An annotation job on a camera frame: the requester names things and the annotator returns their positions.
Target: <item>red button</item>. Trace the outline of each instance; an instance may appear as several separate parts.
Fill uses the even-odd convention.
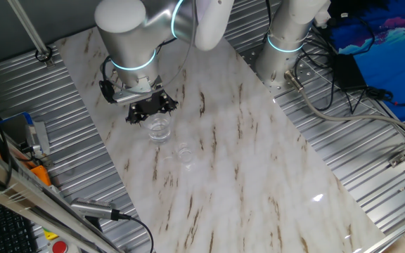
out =
[[[53,253],[66,253],[67,250],[68,250],[67,244],[62,241],[58,241],[53,245]]]

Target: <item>marble tabletop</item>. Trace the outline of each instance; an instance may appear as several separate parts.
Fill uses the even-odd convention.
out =
[[[161,146],[101,95],[96,28],[56,46],[157,252],[359,253],[384,238],[227,41],[193,48],[166,88],[179,107]],[[164,82],[187,46],[160,51]]]

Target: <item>white cable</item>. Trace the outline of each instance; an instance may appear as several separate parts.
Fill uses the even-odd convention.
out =
[[[192,2],[191,2],[191,10],[192,10],[192,15],[191,15],[191,17],[192,17],[192,20],[193,20],[193,31],[192,31],[192,35],[191,35],[190,45],[188,46],[187,54],[186,54],[186,57],[185,57],[184,61],[182,62],[182,66],[179,68],[179,70],[177,71],[177,73],[173,76],[173,78],[172,78],[169,82],[167,82],[166,84],[163,84],[162,87],[160,87],[160,88],[158,88],[158,89],[155,89],[155,90],[152,90],[152,91],[147,91],[147,92],[131,91],[131,89],[126,89],[126,88],[124,88],[122,85],[116,84],[115,82],[112,82],[111,80],[110,80],[110,82],[111,82],[115,87],[117,87],[117,88],[119,88],[119,89],[121,89],[121,90],[127,91],[127,92],[129,92],[129,93],[136,94],[136,95],[148,95],[148,94],[156,93],[156,92],[158,92],[158,91],[161,91],[161,90],[165,89],[165,87],[166,87],[168,84],[171,84],[171,83],[176,79],[176,77],[181,73],[182,69],[184,68],[184,65],[186,64],[187,57],[188,57],[188,55],[189,55],[189,53],[190,53],[191,47],[193,46],[193,43],[195,43],[195,33],[196,33],[196,0],[192,0]]]
[[[380,116],[380,115],[357,115],[357,116],[350,116],[350,117],[332,117],[332,116],[328,116],[325,115],[323,113],[321,113],[320,111],[318,111],[310,102],[309,98],[307,98],[307,94],[306,91],[304,91],[304,89],[300,90],[300,94],[302,96],[302,98],[306,101],[307,106],[309,107],[310,110],[312,110],[312,112],[315,113],[315,115],[322,117],[324,119],[330,120],[330,121],[349,121],[349,120],[359,120],[359,119],[378,119],[378,120],[383,120],[386,122],[390,122],[393,124],[397,124],[398,126],[402,127],[405,129],[405,123],[400,122],[398,120],[389,118],[389,117],[385,117],[385,116]]]

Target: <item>metal rod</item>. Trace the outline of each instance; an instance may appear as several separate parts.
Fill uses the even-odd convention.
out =
[[[7,166],[0,160],[0,184],[3,184],[7,177]],[[88,252],[98,252],[91,242],[106,252],[121,252],[88,221],[76,213],[73,215],[69,204],[45,186],[32,172],[22,165],[19,167],[18,171],[12,171],[8,189],[0,191],[0,204],[67,238]]]
[[[26,12],[21,6],[20,2],[18,0],[7,0],[7,2],[11,5],[13,11],[17,15],[22,26],[25,28],[32,42],[34,42],[34,45],[39,53],[43,56],[47,56],[49,54],[49,50],[47,49],[45,43],[43,43],[41,40],[39,34],[34,28],[34,25],[32,25],[31,20],[27,17]]]

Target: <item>small glass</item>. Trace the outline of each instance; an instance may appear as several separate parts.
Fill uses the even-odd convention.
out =
[[[169,114],[156,113],[145,120],[143,127],[148,130],[152,142],[163,144],[169,140],[170,122]]]

